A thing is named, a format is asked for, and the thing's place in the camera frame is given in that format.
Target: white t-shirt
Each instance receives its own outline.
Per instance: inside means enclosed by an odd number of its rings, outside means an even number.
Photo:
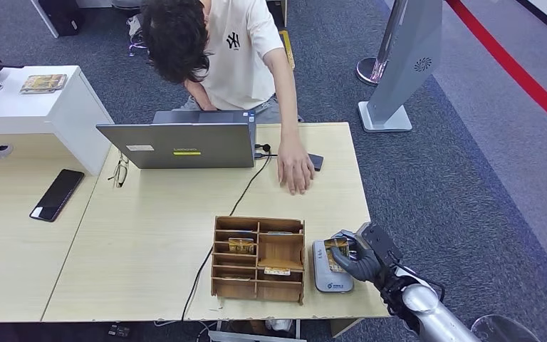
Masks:
[[[202,81],[218,109],[250,109],[274,93],[274,77],[263,56],[283,48],[265,0],[212,0],[209,71]]]

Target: jeans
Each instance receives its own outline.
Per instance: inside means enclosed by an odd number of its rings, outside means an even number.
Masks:
[[[175,110],[202,110],[193,96],[187,99],[187,102]],[[269,100],[262,104],[252,108],[255,112],[256,123],[280,123],[280,105],[278,104],[278,98],[274,94]],[[297,120],[302,123],[303,118],[297,117]]]

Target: floor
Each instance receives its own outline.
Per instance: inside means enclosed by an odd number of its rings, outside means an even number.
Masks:
[[[547,89],[547,28],[513,0],[464,3]],[[80,65],[118,123],[149,122],[187,97],[159,79],[145,55],[126,56],[121,13],[90,10],[79,36],[53,39],[29,1],[0,0],[0,17],[3,8],[16,15],[0,21],[1,58]],[[442,64],[405,105],[414,130],[368,135],[356,105],[373,90],[353,68],[375,54],[388,7],[296,0],[288,10],[300,114],[349,122],[372,221],[390,233],[406,264],[447,285],[445,304],[463,322],[505,314],[547,341],[547,114],[444,5]],[[179,324],[134,327],[133,341],[192,339]],[[0,324],[0,341],[108,341],[104,329]],[[325,321],[304,323],[303,338],[329,336]],[[364,320],[339,340],[416,338],[389,318]]]

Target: speaker grille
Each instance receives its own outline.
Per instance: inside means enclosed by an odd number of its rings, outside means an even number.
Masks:
[[[433,60],[429,57],[423,57],[414,64],[414,70],[418,71],[419,73],[427,70],[431,65],[433,64]]]

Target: white desk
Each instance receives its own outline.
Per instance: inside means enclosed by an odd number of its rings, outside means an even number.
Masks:
[[[388,316],[372,284],[348,294],[313,285],[311,245],[369,221],[353,141],[346,123],[302,124],[309,152],[323,169],[306,195],[277,182],[275,160],[253,181],[236,216],[285,217],[306,223],[304,305],[218,299],[210,294],[210,261],[187,319],[361,318]],[[257,142],[277,150],[279,125],[260,125]],[[44,321],[180,319],[194,276],[213,241],[214,217],[227,215],[254,169],[139,170],[131,164],[122,188],[106,180],[118,162],[112,149],[91,197]]]
[[[0,160],[0,322],[40,321],[97,177],[85,177],[55,222],[31,219],[60,170],[83,167],[51,134],[4,141],[15,148]]]

